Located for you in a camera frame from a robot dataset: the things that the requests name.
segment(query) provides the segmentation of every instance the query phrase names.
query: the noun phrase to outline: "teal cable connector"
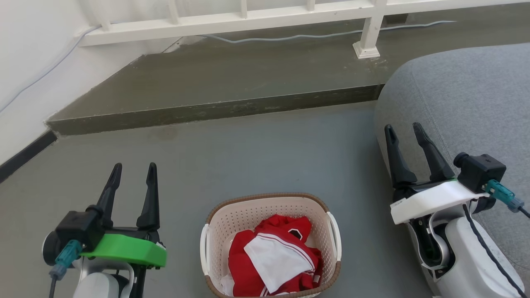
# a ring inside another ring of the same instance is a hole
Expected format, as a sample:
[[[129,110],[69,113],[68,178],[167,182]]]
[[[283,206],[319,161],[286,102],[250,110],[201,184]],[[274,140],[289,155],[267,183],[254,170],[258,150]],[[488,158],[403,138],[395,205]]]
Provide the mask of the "teal cable connector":
[[[490,180],[484,189],[495,199],[503,202],[513,213],[519,212],[525,202],[515,197],[515,194],[497,180]]]
[[[60,281],[65,276],[66,269],[79,257],[82,250],[83,246],[79,241],[70,240],[55,259],[55,265],[50,270],[50,276]]]

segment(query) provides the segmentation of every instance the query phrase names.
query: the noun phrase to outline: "gray fabric upholstery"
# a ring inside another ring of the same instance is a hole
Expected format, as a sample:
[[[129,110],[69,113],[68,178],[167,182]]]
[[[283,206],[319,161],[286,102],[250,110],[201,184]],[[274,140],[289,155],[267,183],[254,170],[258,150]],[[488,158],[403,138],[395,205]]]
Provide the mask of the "gray fabric upholstery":
[[[420,122],[451,164],[459,152],[488,153],[508,170],[502,183],[530,209],[530,43],[453,50],[414,59],[390,78],[376,106],[375,129],[392,124],[419,180],[429,169],[412,123]],[[501,202],[474,216],[514,265],[530,293],[530,220]]]

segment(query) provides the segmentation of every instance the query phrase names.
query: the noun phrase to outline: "beige plastic basket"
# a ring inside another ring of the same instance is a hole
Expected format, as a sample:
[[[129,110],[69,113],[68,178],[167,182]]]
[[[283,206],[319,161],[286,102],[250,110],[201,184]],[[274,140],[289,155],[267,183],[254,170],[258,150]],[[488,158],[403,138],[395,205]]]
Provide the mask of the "beige plastic basket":
[[[200,237],[202,271],[210,290],[220,298],[220,280],[228,274],[228,251],[237,232],[253,229],[275,214],[307,216],[312,225],[307,246],[322,253],[324,268],[318,288],[282,295],[285,298],[314,297],[329,288],[339,276],[342,255],[339,227],[323,201],[304,193],[279,193],[242,197],[217,205],[208,216]]]

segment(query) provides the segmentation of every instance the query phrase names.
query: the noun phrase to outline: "brown basket rim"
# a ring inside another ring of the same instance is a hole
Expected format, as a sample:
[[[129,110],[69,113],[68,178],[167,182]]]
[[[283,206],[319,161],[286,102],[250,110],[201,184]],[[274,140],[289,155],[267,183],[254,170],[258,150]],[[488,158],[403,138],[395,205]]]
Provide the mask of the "brown basket rim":
[[[243,202],[243,201],[267,199],[267,198],[281,198],[281,197],[285,197],[285,198],[287,198],[287,197],[308,198],[308,199],[311,199],[311,200],[317,202],[322,207],[322,209],[324,209],[324,211],[326,213],[329,212],[329,209],[326,206],[326,204],[322,200],[320,200],[319,198],[317,198],[317,197],[315,197],[315,196],[313,196],[311,194],[307,194],[305,192],[274,192],[274,193],[271,193],[271,194],[252,195],[252,196],[245,196],[245,197],[239,197],[239,198],[235,198],[235,199],[231,199],[231,200],[226,200],[226,201],[220,203],[219,205],[215,206],[215,208],[208,215],[208,218],[206,219],[206,223],[210,224],[211,219],[214,217],[215,213],[217,211],[219,211],[221,208],[223,208],[224,206],[227,206],[227,205],[230,205],[230,204],[239,203],[239,202]],[[311,290],[305,290],[305,291],[301,291],[301,292],[298,292],[298,293],[290,293],[290,294],[285,294],[285,295],[280,295],[280,296],[284,297],[284,298],[300,298],[300,297],[304,297],[304,296],[309,296],[309,295],[314,295],[314,294],[317,294],[317,293],[321,293],[324,290],[327,290],[330,286],[332,286],[335,283],[335,281],[339,277],[340,266],[341,266],[341,262],[337,261],[335,263],[335,270],[333,271],[333,275],[331,276],[330,280],[327,281],[326,283],[320,285],[319,287],[313,288]],[[211,281],[211,278],[210,278],[209,275],[205,275],[205,278],[206,278],[206,284],[208,285],[210,290],[217,297],[219,297],[219,298],[231,298],[231,296],[227,296],[227,295],[221,293],[214,286],[214,283]]]

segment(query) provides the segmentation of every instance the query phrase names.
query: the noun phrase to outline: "clothing pile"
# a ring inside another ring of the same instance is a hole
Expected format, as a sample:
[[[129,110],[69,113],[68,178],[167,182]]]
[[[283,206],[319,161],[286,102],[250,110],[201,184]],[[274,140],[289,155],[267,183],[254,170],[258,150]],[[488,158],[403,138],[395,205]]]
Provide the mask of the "clothing pile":
[[[230,274],[221,279],[228,296],[274,296],[320,286],[322,256],[305,245],[307,217],[273,215],[254,231],[236,234],[228,253]]]

